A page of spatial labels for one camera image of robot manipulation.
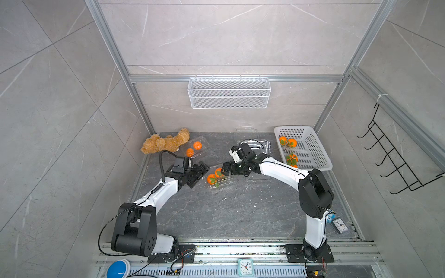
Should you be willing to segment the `clear clamshell container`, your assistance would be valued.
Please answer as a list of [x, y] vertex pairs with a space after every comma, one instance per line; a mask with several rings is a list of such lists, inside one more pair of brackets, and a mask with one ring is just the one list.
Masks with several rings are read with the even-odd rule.
[[266, 139], [244, 139], [238, 140], [238, 145], [246, 143], [256, 154], [271, 154], [271, 143]]
[[209, 150], [210, 144], [206, 138], [199, 136], [180, 146], [177, 153], [180, 156], [187, 156], [189, 158], [196, 159], [203, 157]]
[[258, 130], [249, 127], [238, 128], [235, 130], [234, 139], [236, 141], [253, 140], [253, 139], [257, 140]]
[[209, 188], [218, 189], [233, 185], [235, 183], [234, 178], [225, 176], [221, 171], [222, 167], [220, 166], [211, 167], [203, 177], [205, 185]]

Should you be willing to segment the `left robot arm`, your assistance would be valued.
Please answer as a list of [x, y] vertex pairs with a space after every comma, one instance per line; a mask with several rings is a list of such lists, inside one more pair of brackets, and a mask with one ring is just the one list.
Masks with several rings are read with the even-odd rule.
[[167, 201], [184, 186], [193, 188], [210, 167], [200, 161], [194, 163], [189, 157], [176, 156], [174, 163], [164, 169], [162, 151], [159, 155], [161, 179], [149, 193], [133, 203], [123, 203], [116, 216], [111, 238], [113, 254], [102, 249], [98, 237], [99, 252], [109, 257], [142, 256], [153, 254], [178, 257], [179, 246], [175, 236], [158, 232], [157, 214]]

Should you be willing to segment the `leafy twin oranges container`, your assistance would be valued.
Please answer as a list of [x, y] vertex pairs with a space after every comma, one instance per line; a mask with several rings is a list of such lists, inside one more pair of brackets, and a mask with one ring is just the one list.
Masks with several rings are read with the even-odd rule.
[[213, 186], [215, 188], [219, 188], [220, 185], [223, 185], [226, 180], [226, 176], [221, 174], [221, 168], [216, 168], [212, 173], [210, 173], [206, 178], [207, 184]]
[[295, 139], [288, 139], [285, 136], [279, 138], [279, 143], [284, 149], [297, 147], [297, 141]]

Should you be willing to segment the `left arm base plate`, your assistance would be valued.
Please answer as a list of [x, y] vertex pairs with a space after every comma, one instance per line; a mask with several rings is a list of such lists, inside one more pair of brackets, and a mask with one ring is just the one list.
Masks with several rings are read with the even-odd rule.
[[195, 251], [196, 245], [181, 244], [178, 246], [173, 246], [170, 253], [151, 254], [148, 257], [148, 262], [154, 264], [172, 264], [176, 259], [176, 264], [181, 264], [182, 262], [185, 264], [192, 264], [194, 263]]

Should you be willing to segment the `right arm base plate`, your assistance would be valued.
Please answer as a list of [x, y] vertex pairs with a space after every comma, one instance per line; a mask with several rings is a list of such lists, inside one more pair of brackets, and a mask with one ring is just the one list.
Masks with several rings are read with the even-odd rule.
[[314, 249], [310, 244], [286, 244], [284, 253], [289, 263], [333, 263], [335, 261], [331, 248], [327, 243], [318, 249]]

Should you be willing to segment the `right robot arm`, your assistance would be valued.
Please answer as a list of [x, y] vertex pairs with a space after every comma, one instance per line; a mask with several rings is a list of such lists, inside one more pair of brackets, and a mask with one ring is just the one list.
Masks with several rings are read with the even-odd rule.
[[327, 216], [332, 214], [334, 193], [323, 173], [318, 169], [301, 170], [282, 163], [265, 153], [256, 154], [247, 143], [232, 147], [232, 161], [222, 166], [225, 176], [249, 176], [254, 172], [275, 178], [299, 193], [300, 207], [306, 214], [306, 234], [303, 251], [315, 261], [327, 248]]

